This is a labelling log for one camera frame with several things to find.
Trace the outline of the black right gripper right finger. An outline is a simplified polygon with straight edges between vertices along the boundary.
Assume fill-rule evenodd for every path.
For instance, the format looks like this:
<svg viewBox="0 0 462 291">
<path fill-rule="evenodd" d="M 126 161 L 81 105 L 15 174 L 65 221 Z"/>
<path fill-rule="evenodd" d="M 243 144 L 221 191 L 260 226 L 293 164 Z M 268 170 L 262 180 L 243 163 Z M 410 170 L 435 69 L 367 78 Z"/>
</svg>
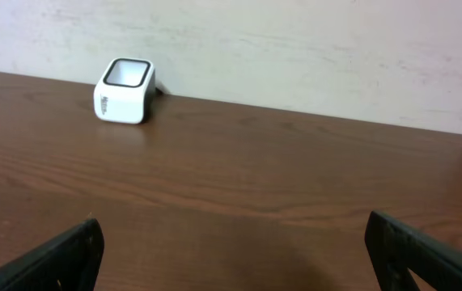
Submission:
<svg viewBox="0 0 462 291">
<path fill-rule="evenodd" d="M 462 290 L 462 252 L 379 211 L 364 241 L 383 291 L 418 290 L 416 274 L 436 290 Z"/>
</svg>

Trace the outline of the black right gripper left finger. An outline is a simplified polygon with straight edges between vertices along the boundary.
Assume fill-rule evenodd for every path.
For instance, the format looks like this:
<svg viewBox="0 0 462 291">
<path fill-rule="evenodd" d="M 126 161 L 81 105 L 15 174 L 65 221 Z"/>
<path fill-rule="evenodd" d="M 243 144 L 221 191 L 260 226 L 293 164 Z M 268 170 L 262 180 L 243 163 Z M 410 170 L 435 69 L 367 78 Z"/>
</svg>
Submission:
<svg viewBox="0 0 462 291">
<path fill-rule="evenodd" d="M 0 291 L 92 291 L 104 253 L 99 222 L 87 219 L 0 267 Z"/>
</svg>

